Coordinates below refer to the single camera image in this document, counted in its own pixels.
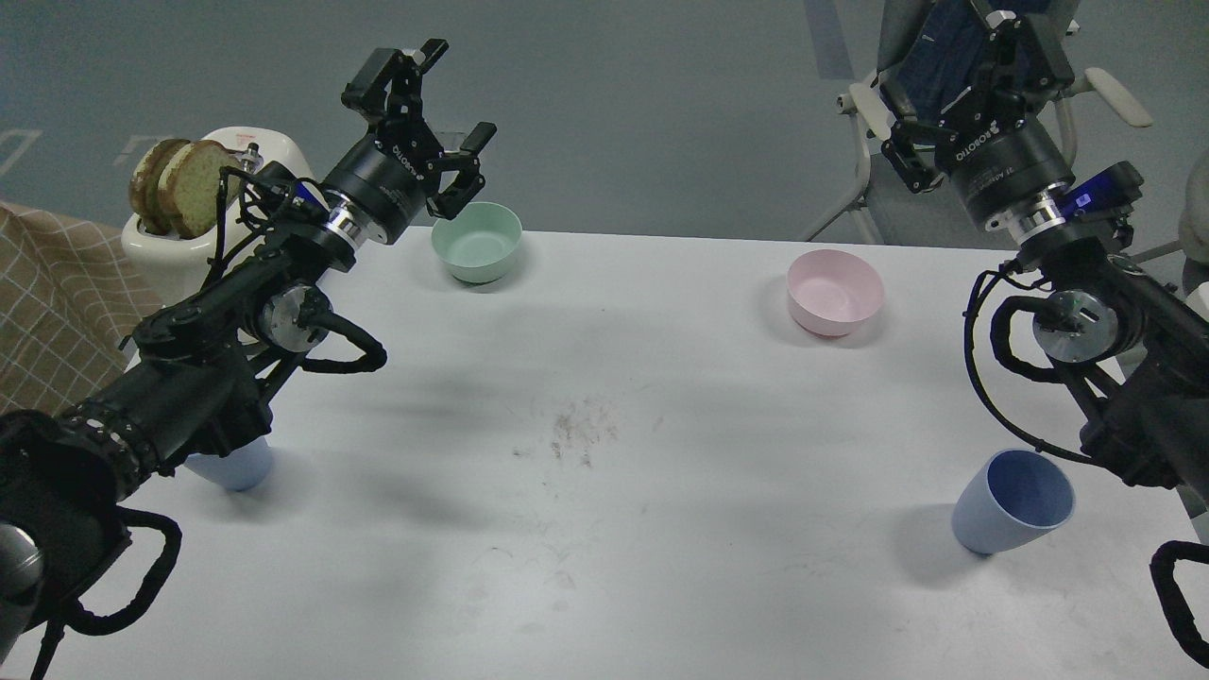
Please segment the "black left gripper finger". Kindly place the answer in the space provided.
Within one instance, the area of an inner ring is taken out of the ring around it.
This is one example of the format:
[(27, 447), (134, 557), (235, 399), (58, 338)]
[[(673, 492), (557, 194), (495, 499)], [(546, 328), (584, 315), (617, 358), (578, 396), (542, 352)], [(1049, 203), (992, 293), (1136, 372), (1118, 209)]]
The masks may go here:
[(429, 175), (436, 180), (436, 189), (427, 198), (430, 217), (457, 218), (484, 189), (486, 178), (481, 173), (480, 155), (496, 133), (493, 122), (479, 122), (456, 151), (441, 151), (436, 159), (427, 161)]
[(444, 39), (429, 39), (405, 52), (376, 48), (346, 83), (341, 104), (368, 123), (415, 122), (423, 119), (423, 77), (449, 52)]

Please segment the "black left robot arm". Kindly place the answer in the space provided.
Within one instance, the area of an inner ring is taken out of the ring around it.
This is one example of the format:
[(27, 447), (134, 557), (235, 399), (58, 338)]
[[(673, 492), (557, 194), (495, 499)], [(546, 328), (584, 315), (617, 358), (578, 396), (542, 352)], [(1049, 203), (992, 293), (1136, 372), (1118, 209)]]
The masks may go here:
[(65, 630), (111, 636), (145, 615), (183, 543), (177, 521), (125, 507), (154, 476), (202, 453), (224, 459), (268, 434), (268, 402), (293, 373), (372, 373), (387, 351), (319, 289), (366, 240), (394, 244), (420, 211), (453, 219), (484, 189), (480, 122), (449, 150), (423, 115), (422, 82), (449, 51), (378, 48), (341, 102), (368, 129), (322, 181), (254, 146), (230, 154), (206, 197), (216, 240), (193, 296), (147, 315), (137, 362), (59, 415), (2, 416), (2, 655), (44, 627), (31, 678)]

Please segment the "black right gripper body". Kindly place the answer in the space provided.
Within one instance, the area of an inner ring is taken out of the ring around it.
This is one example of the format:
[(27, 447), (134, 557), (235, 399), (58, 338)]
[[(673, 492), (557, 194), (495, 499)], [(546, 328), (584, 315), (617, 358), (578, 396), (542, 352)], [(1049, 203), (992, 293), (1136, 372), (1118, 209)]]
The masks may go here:
[(996, 230), (996, 217), (1024, 198), (1072, 186), (1074, 172), (1025, 96), (1012, 90), (962, 94), (941, 110), (936, 165), (949, 177), (974, 224)]

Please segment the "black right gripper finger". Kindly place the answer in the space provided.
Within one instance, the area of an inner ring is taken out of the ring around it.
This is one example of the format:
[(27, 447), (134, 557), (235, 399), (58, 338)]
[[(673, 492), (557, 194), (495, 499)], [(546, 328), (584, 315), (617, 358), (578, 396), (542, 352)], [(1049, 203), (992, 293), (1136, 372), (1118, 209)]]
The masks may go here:
[(1032, 117), (1074, 83), (1062, 30), (1047, 15), (965, 5), (977, 39), (964, 75), (964, 119)]
[(929, 194), (941, 185), (941, 171), (919, 155), (918, 146), (932, 151), (948, 149), (955, 143), (954, 129), (920, 122), (915, 116), (895, 119), (890, 136), (881, 143), (881, 154), (912, 194)]

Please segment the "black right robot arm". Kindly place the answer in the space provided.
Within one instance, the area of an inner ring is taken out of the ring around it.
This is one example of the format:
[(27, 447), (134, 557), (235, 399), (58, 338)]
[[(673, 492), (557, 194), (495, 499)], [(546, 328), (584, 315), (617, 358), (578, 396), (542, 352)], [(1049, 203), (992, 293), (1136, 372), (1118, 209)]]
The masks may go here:
[[(950, 181), (976, 227), (1016, 255), (979, 273), (964, 310), (964, 367), (988, 413), (1036, 453), (1109, 469), (1130, 486), (1207, 496), (1207, 321), (1127, 255), (1143, 178), (1121, 161), (1076, 181), (1039, 121), (1074, 94), (1049, 1), (889, 1), (874, 94), (881, 143), (912, 194)], [(1077, 451), (1019, 430), (993, 404), (974, 358), (999, 282), (1037, 272), (989, 321), (997, 365), (1062, 384), (1084, 414)]]

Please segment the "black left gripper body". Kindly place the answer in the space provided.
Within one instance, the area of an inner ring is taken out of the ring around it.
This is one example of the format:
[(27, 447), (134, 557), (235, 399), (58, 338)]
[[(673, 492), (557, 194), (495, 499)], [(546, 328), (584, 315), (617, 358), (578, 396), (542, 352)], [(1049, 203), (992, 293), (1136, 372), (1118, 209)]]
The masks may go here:
[(420, 213), (449, 215), (439, 169), (444, 146), (423, 116), (422, 100), (346, 92), (341, 102), (349, 111), (361, 113), (368, 133), (328, 173), (324, 189), (361, 213), (368, 238), (397, 244)]

